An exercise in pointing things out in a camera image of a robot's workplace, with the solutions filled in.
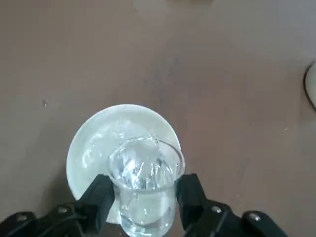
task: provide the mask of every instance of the glass cup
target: glass cup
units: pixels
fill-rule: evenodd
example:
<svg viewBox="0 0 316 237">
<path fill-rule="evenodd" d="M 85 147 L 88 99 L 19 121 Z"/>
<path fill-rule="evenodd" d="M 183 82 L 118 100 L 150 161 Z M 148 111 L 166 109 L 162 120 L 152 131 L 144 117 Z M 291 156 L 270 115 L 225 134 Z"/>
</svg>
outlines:
<svg viewBox="0 0 316 237">
<path fill-rule="evenodd" d="M 171 228 L 176 182 L 185 170 L 181 151 L 154 136 L 130 139 L 108 159 L 121 226 L 131 237 L 161 237 Z"/>
</svg>

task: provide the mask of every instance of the white plate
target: white plate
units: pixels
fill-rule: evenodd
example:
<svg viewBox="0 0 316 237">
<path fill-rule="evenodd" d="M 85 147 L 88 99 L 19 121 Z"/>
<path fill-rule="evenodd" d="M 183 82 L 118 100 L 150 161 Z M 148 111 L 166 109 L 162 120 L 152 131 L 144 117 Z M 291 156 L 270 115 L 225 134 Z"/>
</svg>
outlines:
<svg viewBox="0 0 316 237">
<path fill-rule="evenodd" d="M 109 132 L 109 130 L 113 129 L 113 126 L 119 121 L 123 121 L 126 128 L 128 128 L 129 123 L 136 124 L 140 127 L 140 134 L 143 127 L 150 134 L 169 141 L 176 148 L 181 149 L 171 125 L 162 116 L 146 107 L 115 105 L 99 111 L 77 131 L 68 150 L 67 180 L 76 200 L 83 195 L 96 175 L 107 175 L 106 160 L 118 146 L 117 141 L 112 139 L 113 131 Z M 120 223 L 117 200 L 110 210 L 107 222 Z"/>
</svg>

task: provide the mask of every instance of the table surface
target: table surface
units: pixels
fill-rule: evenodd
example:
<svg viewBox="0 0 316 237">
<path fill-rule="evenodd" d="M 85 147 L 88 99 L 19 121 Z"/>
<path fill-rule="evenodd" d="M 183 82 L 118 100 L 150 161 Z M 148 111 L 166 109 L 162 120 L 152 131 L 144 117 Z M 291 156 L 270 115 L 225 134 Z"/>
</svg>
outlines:
<svg viewBox="0 0 316 237">
<path fill-rule="evenodd" d="M 176 130 L 187 173 L 238 215 L 316 234 L 313 0 L 0 2 L 0 218 L 72 200 L 69 144 L 95 112 L 147 106 Z M 121 230 L 107 226 L 119 236 Z M 181 236 L 179 220 L 170 236 Z"/>
</svg>

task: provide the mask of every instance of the screw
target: screw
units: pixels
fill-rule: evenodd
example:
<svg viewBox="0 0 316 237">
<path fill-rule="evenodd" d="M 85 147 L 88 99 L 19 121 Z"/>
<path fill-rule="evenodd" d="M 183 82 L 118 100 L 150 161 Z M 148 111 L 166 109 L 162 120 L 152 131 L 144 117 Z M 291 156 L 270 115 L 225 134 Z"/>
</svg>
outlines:
<svg viewBox="0 0 316 237">
<path fill-rule="evenodd" d="M 17 221 L 26 221 L 28 217 L 26 215 L 18 215 L 16 220 Z"/>
<path fill-rule="evenodd" d="M 217 206 L 214 206 L 212 207 L 212 211 L 216 212 L 216 213 L 221 213 L 222 212 L 222 209 L 220 209 L 219 207 Z"/>
<path fill-rule="evenodd" d="M 255 221 L 260 221 L 261 220 L 261 218 L 255 213 L 250 213 L 249 217 L 254 219 Z"/>
<path fill-rule="evenodd" d="M 59 207 L 59 208 L 58 208 L 58 213 L 59 213 L 59 214 L 65 213 L 65 212 L 67 212 L 67 209 L 66 209 L 66 208 L 64 208 L 64 207 Z"/>
</svg>

